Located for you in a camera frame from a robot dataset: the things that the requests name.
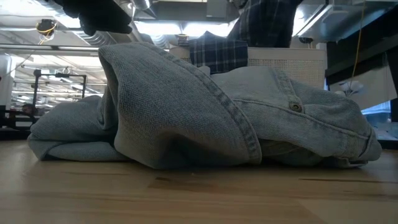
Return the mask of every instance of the wooden table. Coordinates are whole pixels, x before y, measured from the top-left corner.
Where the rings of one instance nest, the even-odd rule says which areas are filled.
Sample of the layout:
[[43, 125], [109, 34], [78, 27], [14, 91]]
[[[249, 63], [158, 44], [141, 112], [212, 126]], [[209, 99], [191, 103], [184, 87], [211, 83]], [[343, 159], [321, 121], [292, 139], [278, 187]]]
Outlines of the wooden table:
[[359, 169], [38, 162], [0, 142], [0, 223], [398, 223], [398, 153]]

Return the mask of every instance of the light blue denim jacket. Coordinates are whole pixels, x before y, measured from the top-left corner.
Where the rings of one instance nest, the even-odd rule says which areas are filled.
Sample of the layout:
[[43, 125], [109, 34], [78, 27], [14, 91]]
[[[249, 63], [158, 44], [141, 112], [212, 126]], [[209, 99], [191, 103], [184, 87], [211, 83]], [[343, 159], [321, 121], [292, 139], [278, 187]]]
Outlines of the light blue denim jacket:
[[269, 67], [238, 68], [211, 77], [249, 118], [259, 139], [298, 146], [267, 148], [272, 143], [261, 141], [265, 157], [293, 165], [349, 167], [380, 156], [373, 128], [348, 98], [311, 88]]
[[156, 169], [260, 164], [357, 166], [379, 158], [353, 101], [246, 67], [206, 75], [150, 44], [99, 49], [102, 98], [62, 103], [31, 128], [39, 159], [135, 160]]

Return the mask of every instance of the ceiling light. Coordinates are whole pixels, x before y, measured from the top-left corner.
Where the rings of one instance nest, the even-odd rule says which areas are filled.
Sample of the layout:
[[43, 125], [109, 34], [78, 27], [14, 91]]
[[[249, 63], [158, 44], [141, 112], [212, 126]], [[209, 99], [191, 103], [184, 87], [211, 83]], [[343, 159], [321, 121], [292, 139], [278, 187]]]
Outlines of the ceiling light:
[[[64, 59], [61, 59], [54, 55], [40, 55], [40, 57], [42, 57], [45, 60], [46, 65], [54, 65], [54, 67], [58, 67], [58, 66], [69, 67], [70, 66], [70, 64], [68, 62], [64, 61]], [[49, 71], [51, 74], [56, 73], [55, 69], [50, 68]]]
[[227, 23], [223, 24], [209, 24], [209, 23], [189, 23], [183, 30], [183, 34], [191, 37], [200, 37], [206, 31], [220, 37], [226, 37], [231, 32], [233, 25], [229, 26]]
[[294, 37], [296, 35], [296, 33], [298, 33], [301, 29], [303, 29], [303, 27], [305, 25], [305, 19], [303, 17], [304, 17], [304, 15], [303, 15], [302, 11], [297, 10], [296, 15], [294, 17], [292, 37]]
[[38, 4], [32, 4], [30, 1], [1, 0], [0, 3], [2, 14], [12, 14], [16, 16], [49, 16], [49, 11], [46, 10], [46, 8]]
[[54, 17], [67, 28], [80, 28], [80, 20], [78, 18], [71, 18], [67, 15], [55, 15]]
[[60, 81], [61, 78], [57, 78], [57, 77], [54, 77], [54, 76], [49, 76], [49, 80]]
[[83, 90], [83, 86], [82, 85], [71, 85], [71, 87], [74, 87], [74, 88], [79, 89], [79, 90]]
[[[12, 93], [23, 93], [23, 94], [34, 94], [33, 91], [12, 91]], [[58, 96], [69, 96], [69, 95], [82, 95], [82, 93], [68, 93], [68, 92], [58, 92], [58, 93], [53, 93], [53, 92], [43, 92], [43, 91], [38, 91], [37, 94], [39, 95], [58, 95]], [[86, 93], [86, 96], [103, 96], [103, 93]]]
[[18, 96], [18, 98], [23, 99], [23, 100], [29, 100], [30, 98], [27, 96]]
[[102, 68], [102, 64], [98, 57], [63, 56], [62, 58], [66, 59], [67, 62], [72, 62], [77, 65], [81, 65], [81, 66], [90, 65], [91, 67]]
[[303, 18], [304, 18], [304, 12], [301, 11], [300, 9], [297, 9], [297, 10], [296, 10], [296, 15], [295, 15], [294, 17], [295, 17], [295, 19], [296, 19], [296, 18], [297, 18], [297, 19], [303, 19]]
[[45, 87], [51, 89], [51, 91], [55, 91], [56, 90], [54, 87], [51, 87], [51, 86], [48, 86], [48, 85], [46, 85]]
[[63, 98], [63, 97], [61, 97], [61, 98], [56, 98], [56, 100], [60, 100], [60, 101], [72, 101], [71, 98]]
[[164, 35], [181, 34], [180, 26], [175, 23], [135, 22], [141, 34]]
[[92, 93], [99, 93], [98, 91], [93, 90], [92, 88], [88, 88], [88, 87], [86, 87], [86, 90], [88, 90], [88, 91], [90, 91], [90, 92], [92, 92]]
[[65, 81], [65, 82], [68, 82], [68, 83], [73, 83], [72, 80], [69, 80], [69, 79], [67, 79], [67, 78], [61, 78], [61, 81]]
[[45, 45], [0, 44], [0, 47], [2, 49], [52, 50], [51, 46]]
[[15, 61], [17, 64], [26, 61], [25, 58], [19, 57], [19, 56], [11, 56], [11, 58], [12, 58], [12, 60]]
[[88, 52], [98, 52], [99, 47], [72, 47], [72, 46], [59, 46], [60, 50], [81, 50]]
[[333, 7], [333, 5], [328, 5], [326, 8], [324, 8], [322, 10], [322, 12], [320, 12], [315, 18], [313, 18], [303, 29], [301, 29], [297, 34], [295, 32], [293, 32], [293, 36], [295, 35], [303, 35], [307, 30], [309, 30], [309, 28], [311, 28], [318, 20], [320, 20], [322, 18], [323, 15], [325, 15], [325, 13], [327, 13], [331, 8]]

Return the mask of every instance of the metal button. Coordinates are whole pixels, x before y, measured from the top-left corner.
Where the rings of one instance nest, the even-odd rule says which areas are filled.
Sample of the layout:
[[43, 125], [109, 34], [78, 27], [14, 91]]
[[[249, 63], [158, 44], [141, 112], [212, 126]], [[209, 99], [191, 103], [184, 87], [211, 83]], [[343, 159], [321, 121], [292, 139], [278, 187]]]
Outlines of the metal button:
[[296, 111], [296, 112], [301, 112], [303, 111], [303, 108], [301, 107], [300, 104], [296, 104], [296, 103], [291, 103], [290, 104], [290, 109]]

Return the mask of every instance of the plaid shirt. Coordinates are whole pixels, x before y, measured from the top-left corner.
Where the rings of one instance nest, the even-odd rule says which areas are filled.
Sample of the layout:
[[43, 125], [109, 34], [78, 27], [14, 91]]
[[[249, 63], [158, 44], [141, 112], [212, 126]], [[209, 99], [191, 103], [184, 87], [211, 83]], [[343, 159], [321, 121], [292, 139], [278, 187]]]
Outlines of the plaid shirt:
[[303, 0], [248, 0], [228, 39], [249, 47], [289, 47], [294, 15]]
[[191, 63], [209, 66], [210, 73], [223, 73], [248, 65], [248, 44], [228, 40], [206, 31], [201, 37], [189, 40]]

